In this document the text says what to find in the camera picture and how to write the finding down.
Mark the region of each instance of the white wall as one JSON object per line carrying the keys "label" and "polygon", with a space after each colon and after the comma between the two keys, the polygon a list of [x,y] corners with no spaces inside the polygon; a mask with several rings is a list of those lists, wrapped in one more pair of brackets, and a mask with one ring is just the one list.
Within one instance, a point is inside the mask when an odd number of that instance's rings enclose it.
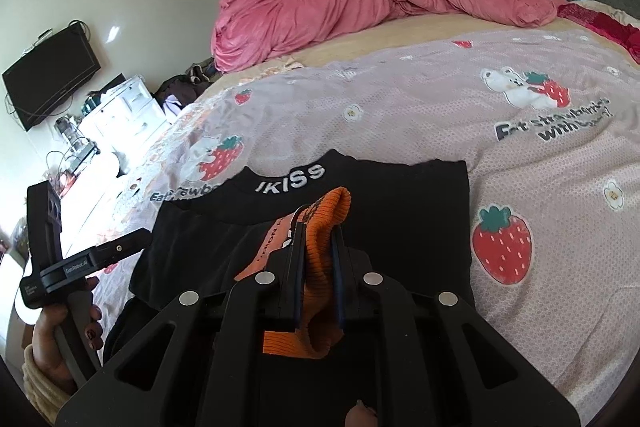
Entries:
{"label": "white wall", "polygon": [[[142,74],[153,91],[192,62],[209,57],[217,14],[218,0],[0,0],[0,72],[44,30],[62,29],[73,19],[87,22],[102,69],[76,92],[69,112],[79,114],[87,92],[119,73],[127,77]],[[107,42],[112,28],[119,32]],[[46,64],[42,74],[45,78]],[[3,100],[5,93],[0,82]],[[9,233],[24,213],[26,188],[40,181],[46,169],[46,153],[64,147],[51,129],[55,119],[26,133],[0,105],[0,228]]]}

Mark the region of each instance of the black television screen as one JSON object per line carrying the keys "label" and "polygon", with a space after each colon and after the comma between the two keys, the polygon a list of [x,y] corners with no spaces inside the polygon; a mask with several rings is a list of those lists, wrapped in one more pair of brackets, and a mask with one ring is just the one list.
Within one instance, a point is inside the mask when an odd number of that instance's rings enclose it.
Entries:
{"label": "black television screen", "polygon": [[2,79],[16,115],[30,130],[99,69],[82,23],[74,22],[21,57]]}

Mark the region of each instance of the silver screw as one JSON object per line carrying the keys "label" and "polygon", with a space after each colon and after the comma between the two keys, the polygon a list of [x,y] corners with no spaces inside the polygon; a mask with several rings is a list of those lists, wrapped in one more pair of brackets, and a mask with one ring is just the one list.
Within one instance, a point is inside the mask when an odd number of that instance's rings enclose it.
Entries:
{"label": "silver screw", "polygon": [[382,275],[377,272],[369,272],[364,274],[364,282],[366,282],[369,286],[378,286],[382,283]]}
{"label": "silver screw", "polygon": [[260,272],[255,275],[255,282],[258,284],[271,284],[276,280],[276,276],[271,272]]}
{"label": "silver screw", "polygon": [[438,295],[438,301],[443,306],[455,306],[458,304],[458,296],[455,293],[451,292],[442,292]]}
{"label": "silver screw", "polygon": [[200,299],[200,296],[196,292],[188,291],[180,295],[179,300],[183,306],[191,306],[198,302],[198,299]]}

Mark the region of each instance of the human hand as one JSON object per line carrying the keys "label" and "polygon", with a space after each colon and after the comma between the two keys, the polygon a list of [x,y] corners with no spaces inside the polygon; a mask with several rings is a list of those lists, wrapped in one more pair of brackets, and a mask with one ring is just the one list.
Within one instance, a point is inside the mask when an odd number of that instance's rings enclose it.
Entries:
{"label": "human hand", "polygon": [[344,420],[344,427],[378,427],[378,417],[376,412],[358,400],[355,407],[347,413]]}
{"label": "human hand", "polygon": [[[86,280],[86,289],[93,291],[98,282],[97,277],[89,277]],[[66,367],[53,334],[56,326],[62,324],[68,313],[68,308],[62,304],[52,304],[42,309],[33,329],[33,361],[52,383],[66,393],[73,394],[76,391],[76,383]],[[84,328],[84,334],[89,340],[89,346],[97,351],[104,345],[101,338],[102,326],[97,322],[102,318],[102,311],[98,306],[92,305],[89,315],[92,321]]]}

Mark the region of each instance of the green strawberry leaf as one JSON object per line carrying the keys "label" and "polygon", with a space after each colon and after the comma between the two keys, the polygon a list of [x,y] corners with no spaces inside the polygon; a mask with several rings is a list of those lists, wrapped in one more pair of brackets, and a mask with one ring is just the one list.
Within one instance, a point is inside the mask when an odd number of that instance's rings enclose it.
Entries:
{"label": "green strawberry leaf", "polygon": [[231,149],[235,149],[236,145],[238,145],[242,141],[242,138],[239,136],[230,136],[226,138],[220,145],[218,145],[219,151],[228,151]]}
{"label": "green strawberry leaf", "polygon": [[526,71],[524,76],[527,77],[527,84],[534,84],[537,86],[541,86],[549,79],[548,74],[536,73],[535,71]]}
{"label": "green strawberry leaf", "polygon": [[480,210],[480,230],[495,233],[500,229],[506,229],[509,226],[510,217],[511,209],[508,206],[502,210],[497,206],[490,206],[488,210],[483,208]]}

